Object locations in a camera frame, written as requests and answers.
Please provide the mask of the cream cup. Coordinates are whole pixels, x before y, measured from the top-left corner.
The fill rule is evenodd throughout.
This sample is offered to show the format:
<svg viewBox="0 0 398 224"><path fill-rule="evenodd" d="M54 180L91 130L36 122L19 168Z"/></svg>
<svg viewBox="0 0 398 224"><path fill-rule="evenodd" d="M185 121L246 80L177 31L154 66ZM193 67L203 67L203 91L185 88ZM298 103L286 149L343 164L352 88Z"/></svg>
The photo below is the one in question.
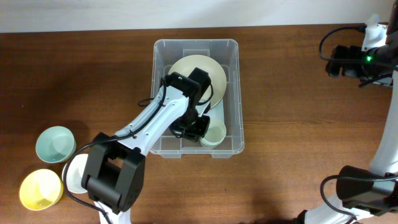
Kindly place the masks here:
<svg viewBox="0 0 398 224"><path fill-rule="evenodd" d="M210 121L208 130L203 138L200 138L200 141L206 142L220 142L222 143L226 137L226 126L219 120Z"/></svg>

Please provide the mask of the cream bowl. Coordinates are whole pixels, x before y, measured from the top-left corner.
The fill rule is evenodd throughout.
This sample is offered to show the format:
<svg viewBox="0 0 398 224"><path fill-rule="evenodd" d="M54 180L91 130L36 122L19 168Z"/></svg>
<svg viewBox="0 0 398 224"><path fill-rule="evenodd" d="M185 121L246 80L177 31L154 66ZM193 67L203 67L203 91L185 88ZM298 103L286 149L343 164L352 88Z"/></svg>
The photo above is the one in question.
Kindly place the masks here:
<svg viewBox="0 0 398 224"><path fill-rule="evenodd" d="M182 76L188 77L195 68L207 72L211 79L213 96L210 100L210 108L212 109L224 97L227 86L226 73L216 60L205 55L189 55L173 64L168 74L170 75L173 72L177 72Z"/></svg>

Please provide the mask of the green cup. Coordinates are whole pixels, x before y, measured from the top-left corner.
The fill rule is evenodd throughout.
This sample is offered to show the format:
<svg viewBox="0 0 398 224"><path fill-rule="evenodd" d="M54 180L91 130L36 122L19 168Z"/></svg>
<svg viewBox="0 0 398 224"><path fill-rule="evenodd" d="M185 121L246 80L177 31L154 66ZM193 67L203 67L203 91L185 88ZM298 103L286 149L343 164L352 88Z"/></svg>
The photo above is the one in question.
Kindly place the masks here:
<svg viewBox="0 0 398 224"><path fill-rule="evenodd" d="M220 142L206 142L206 141L200 141L200 144L202 147L208 148L208 149L214 149L218 147L221 143Z"/></svg>

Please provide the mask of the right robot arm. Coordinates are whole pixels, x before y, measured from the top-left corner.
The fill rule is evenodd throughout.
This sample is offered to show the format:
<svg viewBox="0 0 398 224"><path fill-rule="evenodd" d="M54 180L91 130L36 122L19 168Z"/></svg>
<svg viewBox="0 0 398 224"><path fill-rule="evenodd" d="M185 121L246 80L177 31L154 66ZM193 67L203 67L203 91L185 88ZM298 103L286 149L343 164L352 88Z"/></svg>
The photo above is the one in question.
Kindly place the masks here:
<svg viewBox="0 0 398 224"><path fill-rule="evenodd" d="M397 213L397 18L350 26L365 34L362 46L337 46L326 60L331 77L358 78L359 87L376 84L392 88L381 142L368 169L344 166L320 184L323 203L304 210L294 223L357 223L362 219Z"/></svg>

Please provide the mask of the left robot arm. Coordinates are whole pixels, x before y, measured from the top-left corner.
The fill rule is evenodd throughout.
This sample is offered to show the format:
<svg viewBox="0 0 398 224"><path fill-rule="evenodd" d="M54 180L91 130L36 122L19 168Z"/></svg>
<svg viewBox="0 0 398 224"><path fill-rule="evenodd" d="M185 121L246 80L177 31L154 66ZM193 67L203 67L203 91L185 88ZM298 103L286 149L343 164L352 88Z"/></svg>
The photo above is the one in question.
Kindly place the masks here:
<svg viewBox="0 0 398 224"><path fill-rule="evenodd" d="M209 74L199 68L187 77L166 75L157 96L136 119L113 136L99 133L87 146L81 186L102 223L129 223L129 209L143 187L146 155L166 130L193 142L205 136L210 102L201 98L211 87Z"/></svg>

